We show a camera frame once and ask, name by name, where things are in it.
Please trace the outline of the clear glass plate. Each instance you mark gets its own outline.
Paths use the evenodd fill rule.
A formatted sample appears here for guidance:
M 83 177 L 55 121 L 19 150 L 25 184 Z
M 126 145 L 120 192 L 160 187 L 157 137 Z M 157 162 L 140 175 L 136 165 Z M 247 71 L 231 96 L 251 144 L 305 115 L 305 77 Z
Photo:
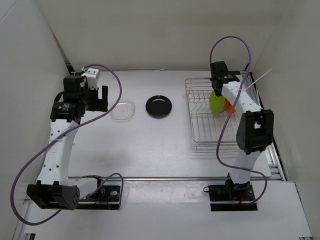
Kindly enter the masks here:
M 110 112 L 110 117 L 116 123 L 125 123 L 134 118 L 135 112 L 135 103 L 130 99 L 122 98 Z

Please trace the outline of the black plate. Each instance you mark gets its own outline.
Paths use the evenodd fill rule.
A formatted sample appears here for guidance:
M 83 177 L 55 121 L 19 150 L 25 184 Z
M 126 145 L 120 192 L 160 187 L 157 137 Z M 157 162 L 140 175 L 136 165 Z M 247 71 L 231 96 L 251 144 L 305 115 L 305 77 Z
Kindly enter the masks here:
M 145 104 L 147 113 L 156 119 L 162 119 L 168 116 L 172 107 L 171 100 L 163 95 L 154 95 L 150 97 Z

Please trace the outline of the lime green plate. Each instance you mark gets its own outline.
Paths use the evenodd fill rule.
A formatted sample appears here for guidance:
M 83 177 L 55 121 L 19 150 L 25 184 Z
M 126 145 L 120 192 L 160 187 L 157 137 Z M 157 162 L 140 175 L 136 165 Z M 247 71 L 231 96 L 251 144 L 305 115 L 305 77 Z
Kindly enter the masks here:
M 219 114 L 226 110 L 226 98 L 223 96 L 217 96 L 215 91 L 211 92 L 209 97 L 209 108 L 213 114 Z

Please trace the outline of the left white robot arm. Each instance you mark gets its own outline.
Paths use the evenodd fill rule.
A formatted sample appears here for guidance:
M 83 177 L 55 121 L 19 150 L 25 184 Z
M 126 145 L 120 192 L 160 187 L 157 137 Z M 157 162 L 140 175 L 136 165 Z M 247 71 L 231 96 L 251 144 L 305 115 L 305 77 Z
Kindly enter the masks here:
M 50 113 L 52 144 L 45 154 L 42 169 L 35 184 L 27 186 L 27 195 L 41 209 L 75 210 L 81 198 L 80 189 L 69 184 L 69 162 L 81 118 L 86 111 L 108 110 L 108 87 L 102 87 L 99 98 L 99 73 L 84 73 L 63 79 L 63 91 L 54 101 Z

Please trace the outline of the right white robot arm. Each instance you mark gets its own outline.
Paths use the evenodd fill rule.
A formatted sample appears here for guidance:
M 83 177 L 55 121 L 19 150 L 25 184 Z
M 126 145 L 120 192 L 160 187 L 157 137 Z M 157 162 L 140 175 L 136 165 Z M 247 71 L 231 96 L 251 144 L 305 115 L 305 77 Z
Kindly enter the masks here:
M 211 85 L 214 93 L 226 98 L 240 114 L 236 132 L 239 152 L 235 167 L 228 174 L 224 193 L 230 200 L 238 199 L 250 185 L 250 171 L 260 154 L 273 142 L 274 113 L 263 109 L 241 89 L 242 81 L 232 74 L 224 61 L 210 64 Z

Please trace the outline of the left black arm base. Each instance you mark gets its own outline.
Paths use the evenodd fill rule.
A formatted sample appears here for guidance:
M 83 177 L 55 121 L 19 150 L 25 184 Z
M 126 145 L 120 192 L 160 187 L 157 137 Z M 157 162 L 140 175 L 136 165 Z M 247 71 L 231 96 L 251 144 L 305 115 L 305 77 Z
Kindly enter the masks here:
M 119 210 L 120 193 L 122 187 L 120 185 L 105 185 L 103 187 L 104 194 L 99 200 L 94 198 L 83 199 L 79 202 L 77 210 Z

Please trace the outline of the orange plate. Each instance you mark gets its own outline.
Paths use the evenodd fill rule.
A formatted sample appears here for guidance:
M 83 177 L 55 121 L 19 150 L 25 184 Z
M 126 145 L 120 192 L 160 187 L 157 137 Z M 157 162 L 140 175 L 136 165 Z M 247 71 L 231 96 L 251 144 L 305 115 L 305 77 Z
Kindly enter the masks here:
M 225 110 L 226 110 L 228 113 L 230 113 L 231 110 L 232 110 L 232 107 L 233 107 L 233 105 L 232 105 L 227 99 L 225 99 L 225 102 L 224 102 L 224 108 L 225 108 Z

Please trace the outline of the aluminium front rail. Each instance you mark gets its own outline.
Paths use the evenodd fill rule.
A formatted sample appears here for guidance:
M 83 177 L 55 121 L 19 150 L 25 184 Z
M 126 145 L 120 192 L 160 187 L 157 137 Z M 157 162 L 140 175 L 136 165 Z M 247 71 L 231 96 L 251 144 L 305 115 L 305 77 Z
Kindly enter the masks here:
M 78 180 L 81 179 L 79 176 L 69 177 L 69 180 Z M 119 176 L 111 177 L 112 181 L 120 179 Z M 123 177 L 125 181 L 224 181 L 227 177 Z M 263 177 L 253 177 L 251 181 L 262 181 Z

